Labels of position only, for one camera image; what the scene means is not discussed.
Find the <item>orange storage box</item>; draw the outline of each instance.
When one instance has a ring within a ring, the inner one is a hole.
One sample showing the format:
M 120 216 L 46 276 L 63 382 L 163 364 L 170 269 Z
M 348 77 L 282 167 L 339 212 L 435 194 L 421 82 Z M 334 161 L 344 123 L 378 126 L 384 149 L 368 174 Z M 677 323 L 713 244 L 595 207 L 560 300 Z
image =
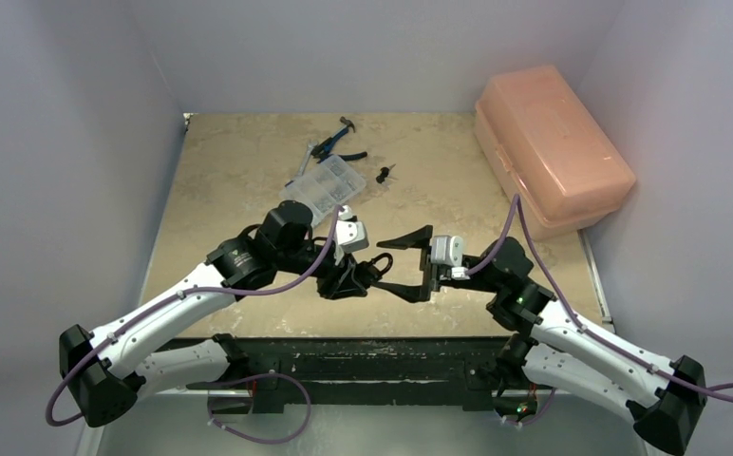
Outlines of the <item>orange storage box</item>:
M 476 137 L 509 199 L 519 193 L 534 239 L 593 225 L 635 176 L 553 66 L 490 79 Z

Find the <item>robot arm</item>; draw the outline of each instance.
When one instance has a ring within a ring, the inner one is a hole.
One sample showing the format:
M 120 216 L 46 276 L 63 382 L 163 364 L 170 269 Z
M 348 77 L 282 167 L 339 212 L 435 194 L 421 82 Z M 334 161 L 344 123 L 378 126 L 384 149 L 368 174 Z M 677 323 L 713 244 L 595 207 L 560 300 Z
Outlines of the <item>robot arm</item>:
M 157 350 L 202 317 L 243 298 L 219 291 L 257 290 L 272 283 L 278 271 L 307 271 L 323 250 L 306 239 L 311 219 L 307 207 L 284 201 L 253 227 L 254 237 L 249 236 L 252 230 L 244 230 L 224 241 L 185 278 L 135 311 L 91 332 L 78 325 L 63 332 L 59 338 L 63 377 L 100 343 L 111 341 L 100 359 L 91 360 L 67 385 L 87 424 L 110 423 L 158 391 L 213 382 L 230 371 L 245 370 L 245 353 L 218 340 L 223 335 L 193 347 Z M 313 273 L 319 294 L 327 299 L 366 295 L 369 285 L 390 268 L 390 256 L 383 270 L 375 263 L 387 254 L 355 261 L 352 253 L 368 246 L 367 232 L 346 206 L 333 228 L 333 248 Z M 121 327 L 135 318 L 140 321 L 121 333 Z
M 468 256 L 461 252 L 464 242 L 460 237 L 434 237 L 432 231 L 431 226 L 425 226 L 378 243 L 385 248 L 420 249 L 422 285 L 381 282 L 375 286 L 409 302 L 427 301 L 443 286 L 494 293 L 487 311 L 503 328 L 517 334 L 501 351 L 495 368 L 478 374 L 497 380 L 501 392 L 510 378 L 572 392 L 633 423 L 635 431 L 658 449 L 670 454 L 685 452 L 705 407 L 705 397 L 655 372 L 669 372 L 703 387 L 705 374 L 699 363 L 687 356 L 672 361 L 631 344 L 578 313 L 569 315 L 551 291 L 528 277 L 534 264 L 512 237 L 494 254 L 490 245 L 480 256 Z M 467 276 L 466 271 L 483 261 L 485 267 Z M 588 332 L 646 361 L 649 367 L 612 350 Z

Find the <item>beige tabletop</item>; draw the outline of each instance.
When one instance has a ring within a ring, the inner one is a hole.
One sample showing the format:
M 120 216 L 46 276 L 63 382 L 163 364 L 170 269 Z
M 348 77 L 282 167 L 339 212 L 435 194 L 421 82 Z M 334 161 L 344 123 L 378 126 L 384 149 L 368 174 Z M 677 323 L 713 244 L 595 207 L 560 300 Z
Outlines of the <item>beige tabletop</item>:
M 473 136 L 473 115 L 347 114 L 356 126 L 335 146 L 368 151 L 352 163 L 366 189 L 348 202 L 366 224 L 371 244 L 425 224 L 434 234 L 460 235 L 465 253 L 480 254 L 497 238 L 509 200 Z M 208 252 L 263 220 L 279 202 L 309 140 L 339 127 L 339 114 L 201 114 L 191 119 L 179 168 L 154 249 L 144 301 L 186 276 Z M 395 164 L 386 188 L 375 181 Z M 323 222 L 314 231 L 323 236 Z M 519 224 L 511 235 L 523 240 Z M 588 261 L 577 233 L 537 244 L 571 304 L 601 321 Z M 369 259 L 374 247 L 355 255 Z M 385 280 L 419 284 L 419 251 L 392 251 Z M 535 269 L 531 277 L 547 285 Z M 274 285 L 293 275 L 279 274 Z M 250 297 L 198 321 L 183 336 L 461 336 L 506 334 L 484 309 L 490 294 L 442 289 L 430 302 L 409 304 L 382 290 L 336 301 L 316 293 L 315 279 L 289 292 Z

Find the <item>blue pliers handle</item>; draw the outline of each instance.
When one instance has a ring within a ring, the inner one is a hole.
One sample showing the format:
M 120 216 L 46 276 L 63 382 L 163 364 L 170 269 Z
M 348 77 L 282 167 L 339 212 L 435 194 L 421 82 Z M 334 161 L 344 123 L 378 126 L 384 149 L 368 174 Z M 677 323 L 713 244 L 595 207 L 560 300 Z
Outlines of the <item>blue pliers handle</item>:
M 353 125 L 352 122 L 348 121 L 344 117 L 341 118 L 341 122 L 345 124 L 344 128 L 340 129 L 335 135 L 319 143 L 319 145 L 314 147 L 313 150 L 310 152 L 310 155 L 314 157 L 317 162 L 321 163 L 324 159 L 330 156 L 330 153 L 333 150 L 333 146 L 336 145 L 336 143 L 338 143 L 339 140 L 341 140 L 342 137 L 349 132 L 350 128 L 355 131 L 355 125 Z M 356 160 L 360 160 L 366 156 L 367 152 L 360 152 L 358 154 L 340 155 L 339 157 L 341 157 L 341 159 L 345 162 L 353 162 Z

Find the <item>white wall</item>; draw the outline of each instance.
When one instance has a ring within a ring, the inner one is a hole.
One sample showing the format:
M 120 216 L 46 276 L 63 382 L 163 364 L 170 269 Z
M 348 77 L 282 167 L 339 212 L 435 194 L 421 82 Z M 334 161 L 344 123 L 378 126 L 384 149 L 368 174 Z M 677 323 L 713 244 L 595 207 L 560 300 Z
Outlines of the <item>white wall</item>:
M 579 95 L 639 179 L 591 229 L 615 327 L 732 381 L 733 2 L 628 2 Z M 733 406 L 689 454 L 733 454 Z
M 186 112 L 470 110 L 489 76 L 578 85 L 623 0 L 131 0 Z
M 124 2 L 0 0 L 0 454 L 72 454 L 57 338 L 136 304 L 181 123 Z

